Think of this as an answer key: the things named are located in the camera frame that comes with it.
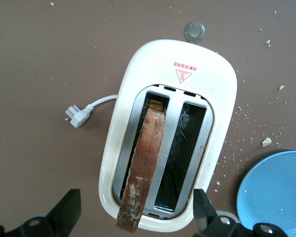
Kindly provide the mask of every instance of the bread crumb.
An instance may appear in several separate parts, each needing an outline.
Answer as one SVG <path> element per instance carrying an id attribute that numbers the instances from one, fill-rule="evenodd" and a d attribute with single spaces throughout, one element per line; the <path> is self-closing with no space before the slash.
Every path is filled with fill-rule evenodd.
<path id="1" fill-rule="evenodd" d="M 268 145 L 270 145 L 272 143 L 271 138 L 267 137 L 264 139 L 264 141 L 262 141 L 262 147 L 266 147 Z"/>

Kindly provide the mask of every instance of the white cable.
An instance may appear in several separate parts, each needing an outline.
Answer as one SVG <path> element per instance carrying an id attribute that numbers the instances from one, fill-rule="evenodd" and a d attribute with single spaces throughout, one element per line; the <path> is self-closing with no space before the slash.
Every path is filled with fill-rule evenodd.
<path id="1" fill-rule="evenodd" d="M 116 99 L 118 95 L 109 95 L 97 101 L 94 101 L 92 104 L 87 105 L 83 110 L 80 110 L 76 105 L 70 106 L 66 110 L 66 114 L 72 119 L 70 123 L 75 127 L 80 127 L 89 117 L 91 111 L 97 105 L 106 102 L 108 100 Z"/>

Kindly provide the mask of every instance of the brown table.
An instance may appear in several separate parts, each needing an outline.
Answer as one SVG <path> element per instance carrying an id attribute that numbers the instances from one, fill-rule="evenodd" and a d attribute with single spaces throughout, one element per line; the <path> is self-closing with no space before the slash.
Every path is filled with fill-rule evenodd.
<path id="1" fill-rule="evenodd" d="M 214 207 L 236 214 L 246 172 L 270 154 L 296 150 L 296 1 L 50 3 L 0 1 L 0 224 L 7 230 L 80 188 L 82 216 L 71 236 L 131 236 L 115 227 L 98 197 L 114 102 L 99 105 L 79 129 L 64 111 L 116 94 L 140 46 L 184 40 L 192 20 L 207 29 L 201 45 L 225 57 L 238 78 L 234 114 L 207 191 Z M 273 142 L 263 148 L 266 137 Z M 196 231 L 192 222 L 171 234 L 138 230 L 132 236 Z"/>

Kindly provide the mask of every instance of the blue plate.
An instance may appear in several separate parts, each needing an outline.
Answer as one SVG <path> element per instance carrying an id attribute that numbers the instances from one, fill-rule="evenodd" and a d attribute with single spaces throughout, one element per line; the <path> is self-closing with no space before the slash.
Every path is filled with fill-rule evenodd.
<path id="1" fill-rule="evenodd" d="M 257 163 L 243 179 L 237 197 L 243 226 L 271 223 L 296 237 L 296 151 L 280 152 Z"/>

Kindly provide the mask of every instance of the warning triangle symbol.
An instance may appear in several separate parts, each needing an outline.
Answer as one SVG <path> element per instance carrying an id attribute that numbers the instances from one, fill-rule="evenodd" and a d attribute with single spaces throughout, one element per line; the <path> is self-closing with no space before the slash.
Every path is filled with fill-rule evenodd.
<path id="1" fill-rule="evenodd" d="M 192 73 L 186 72 L 186 71 L 182 71 L 179 69 L 176 69 L 177 71 L 177 76 L 179 79 L 179 82 L 182 83 L 183 81 L 185 81 L 189 76 L 192 75 Z"/>

